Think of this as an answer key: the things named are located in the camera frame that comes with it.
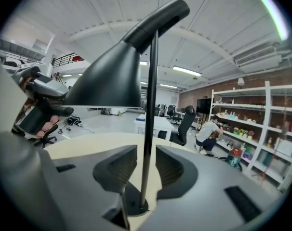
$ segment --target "lamp base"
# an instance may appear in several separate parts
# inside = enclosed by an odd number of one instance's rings
[[[136,217],[146,214],[148,211],[148,202],[145,200],[144,207],[140,208],[141,192],[130,182],[125,187],[126,209],[129,217]]]

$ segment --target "television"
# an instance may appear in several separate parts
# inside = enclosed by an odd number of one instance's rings
[[[211,104],[212,104],[211,98],[198,99],[196,112],[202,113],[202,114],[209,114]]]

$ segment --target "light strip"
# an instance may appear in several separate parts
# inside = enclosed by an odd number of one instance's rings
[[[164,85],[164,84],[160,84],[160,86],[163,86],[163,87],[170,87],[170,88],[177,88],[177,87],[174,87],[174,86],[169,86],[169,85]]]
[[[277,8],[277,6],[275,5],[275,3],[273,2],[273,0],[261,0],[263,2],[263,4],[266,6],[266,8],[268,9],[268,12],[270,13],[280,36],[281,40],[286,40],[289,37],[289,33],[288,30],[285,26],[283,17],[279,11],[279,9]]]
[[[198,72],[194,72],[192,70],[185,69],[185,68],[182,68],[182,67],[174,66],[173,67],[173,70],[177,70],[177,71],[180,71],[180,72],[184,72],[184,73],[191,74],[191,75],[195,75],[195,76],[199,76],[199,77],[202,76],[202,74],[200,74]]]

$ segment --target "white t-shirt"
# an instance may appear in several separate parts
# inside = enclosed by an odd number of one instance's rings
[[[205,122],[199,133],[196,134],[196,139],[199,142],[204,142],[204,140],[208,139],[218,129],[219,127],[213,121]]]

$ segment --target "dark pants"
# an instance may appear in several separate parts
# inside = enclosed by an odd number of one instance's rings
[[[211,151],[216,143],[217,140],[215,138],[206,139],[204,140],[204,142],[199,142],[198,140],[196,140],[196,144],[202,146],[205,151]]]

